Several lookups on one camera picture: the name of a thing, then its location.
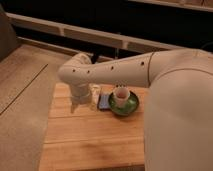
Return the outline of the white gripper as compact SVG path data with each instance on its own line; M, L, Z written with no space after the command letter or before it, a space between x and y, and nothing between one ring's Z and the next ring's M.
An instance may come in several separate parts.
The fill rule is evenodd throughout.
M88 84L70 85L71 101L74 104L86 104L91 101L91 90ZM75 105L71 104L70 112L74 113Z

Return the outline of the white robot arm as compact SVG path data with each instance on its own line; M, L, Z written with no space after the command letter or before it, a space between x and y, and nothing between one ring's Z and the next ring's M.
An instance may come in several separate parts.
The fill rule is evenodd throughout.
M97 64L80 53L58 74L77 103L90 83L147 87L145 170L213 171L213 53L186 48Z

